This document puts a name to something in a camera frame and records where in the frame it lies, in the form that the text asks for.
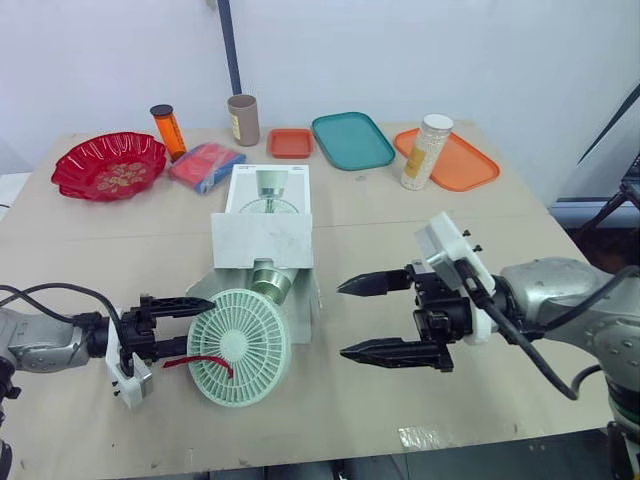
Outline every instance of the wooden table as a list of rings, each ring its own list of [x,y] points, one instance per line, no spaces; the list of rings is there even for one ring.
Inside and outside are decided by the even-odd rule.
[[[410,127],[382,130],[392,139]],[[287,377],[263,401],[219,407],[200,394],[188,369],[156,365],[155,392],[129,411],[113,398],[100,360],[51,375],[19,372],[14,383],[23,393],[4,402],[0,432],[14,449],[13,477],[131,477],[398,453],[408,448],[401,441],[407,432],[418,434],[422,448],[438,449],[603,426],[610,412],[602,377],[585,382],[579,402],[568,401],[498,336],[480,347],[453,345],[451,374],[385,370],[338,355],[369,338],[417,338],[410,292],[361,299],[338,295],[335,287],[418,257],[413,232],[441,210],[472,232],[494,273],[544,256],[583,258],[481,132],[469,122],[458,122],[457,131],[500,164],[500,178],[466,193],[434,184],[410,192],[399,183],[400,159],[360,172],[337,170],[318,152],[308,159],[323,309],[312,343],[294,347]],[[60,139],[0,224],[2,283],[73,282],[126,308],[143,292],[184,294],[212,265],[209,214],[223,210],[228,180],[205,197],[162,177],[123,202],[64,198],[49,183],[53,164],[92,136]],[[233,145],[227,131],[185,137],[189,145]],[[251,163],[273,162],[264,141],[239,150]],[[72,292],[39,298],[70,313],[95,309]],[[165,338],[184,334],[189,319],[160,322],[158,336]],[[566,345],[537,346],[565,379],[593,363]]]

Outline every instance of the orange bottle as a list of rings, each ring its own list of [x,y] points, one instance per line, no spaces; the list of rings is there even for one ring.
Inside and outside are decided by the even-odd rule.
[[[187,152],[180,127],[178,127],[176,117],[173,115],[173,107],[171,105],[156,105],[151,108],[151,115],[156,121],[160,135],[162,135],[162,141],[169,150],[173,163]]]

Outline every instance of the red wire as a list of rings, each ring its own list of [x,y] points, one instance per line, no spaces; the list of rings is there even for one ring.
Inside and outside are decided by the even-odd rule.
[[[224,368],[227,369],[229,378],[233,378],[233,369],[231,368],[231,365],[229,365],[223,358],[214,357],[213,355],[194,355],[192,357],[182,357],[177,360],[169,360],[167,362],[164,362],[164,365],[162,365],[162,368],[175,367],[176,365],[183,365],[185,363],[198,362],[201,360],[215,362],[218,365],[223,366]]]

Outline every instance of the teal tray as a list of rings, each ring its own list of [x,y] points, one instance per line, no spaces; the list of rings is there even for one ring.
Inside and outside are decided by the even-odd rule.
[[[396,156],[389,141],[364,113],[318,117],[311,130],[327,160],[342,170],[382,167]]]

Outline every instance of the jar with white lid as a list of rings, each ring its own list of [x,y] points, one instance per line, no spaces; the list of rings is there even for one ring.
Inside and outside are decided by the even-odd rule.
[[[424,188],[452,130],[453,120],[446,115],[432,113],[424,117],[402,171],[400,183],[403,187],[409,190]]]

